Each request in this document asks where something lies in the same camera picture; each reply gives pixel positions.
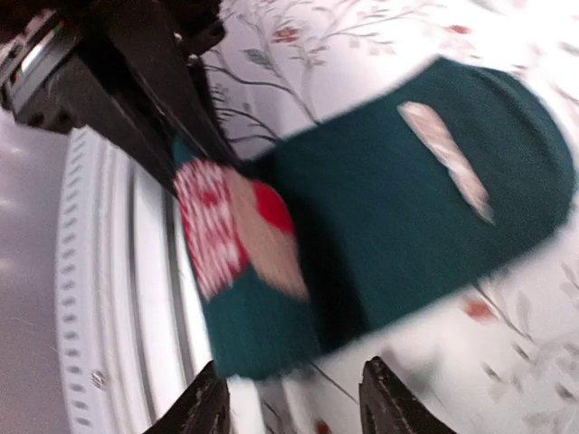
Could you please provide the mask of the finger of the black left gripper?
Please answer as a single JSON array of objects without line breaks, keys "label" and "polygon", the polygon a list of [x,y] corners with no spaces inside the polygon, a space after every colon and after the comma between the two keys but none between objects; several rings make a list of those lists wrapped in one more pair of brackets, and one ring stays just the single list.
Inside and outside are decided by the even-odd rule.
[{"label": "finger of the black left gripper", "polygon": [[175,174],[168,140],[153,117],[152,106],[130,74],[98,74],[80,63],[76,67],[76,115],[112,144],[133,157],[146,171],[174,193]]},{"label": "finger of the black left gripper", "polygon": [[153,17],[140,22],[111,17],[108,35],[138,86],[173,130],[208,159],[237,168],[240,160],[202,107],[167,23]]}]

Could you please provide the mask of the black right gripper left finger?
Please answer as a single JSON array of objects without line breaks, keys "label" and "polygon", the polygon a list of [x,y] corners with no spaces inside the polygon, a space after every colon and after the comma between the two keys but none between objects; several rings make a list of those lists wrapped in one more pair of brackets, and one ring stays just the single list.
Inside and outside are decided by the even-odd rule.
[{"label": "black right gripper left finger", "polygon": [[199,372],[168,412],[145,434],[228,434],[230,393],[214,361]]}]

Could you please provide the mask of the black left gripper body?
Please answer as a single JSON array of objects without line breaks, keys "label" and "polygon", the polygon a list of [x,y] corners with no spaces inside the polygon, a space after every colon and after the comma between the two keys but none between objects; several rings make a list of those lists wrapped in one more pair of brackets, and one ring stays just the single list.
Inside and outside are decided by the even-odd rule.
[{"label": "black left gripper body", "polygon": [[[54,132],[88,127],[76,115],[76,67],[84,63],[98,74],[123,71],[137,83],[109,38],[108,20],[153,17],[174,33],[202,107],[214,123],[202,57],[225,35],[221,9],[218,1],[47,1],[27,29],[14,30],[1,62],[1,106],[29,127]],[[164,134],[177,134],[146,98]]]}]

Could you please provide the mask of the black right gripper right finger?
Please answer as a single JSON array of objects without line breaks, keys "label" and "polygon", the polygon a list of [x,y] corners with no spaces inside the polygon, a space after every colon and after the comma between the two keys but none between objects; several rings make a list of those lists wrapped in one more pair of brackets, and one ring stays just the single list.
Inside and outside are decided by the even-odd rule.
[{"label": "black right gripper right finger", "polygon": [[456,434],[427,410],[379,356],[364,364],[358,390],[364,434]]}]

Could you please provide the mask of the dark green sock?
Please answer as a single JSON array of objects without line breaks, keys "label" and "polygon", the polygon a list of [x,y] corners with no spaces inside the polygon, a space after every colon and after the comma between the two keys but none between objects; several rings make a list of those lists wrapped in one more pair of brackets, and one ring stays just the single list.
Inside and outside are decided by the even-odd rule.
[{"label": "dark green sock", "polygon": [[504,71],[433,60],[392,91],[236,170],[173,143],[215,369],[288,373],[550,237],[572,148]]}]

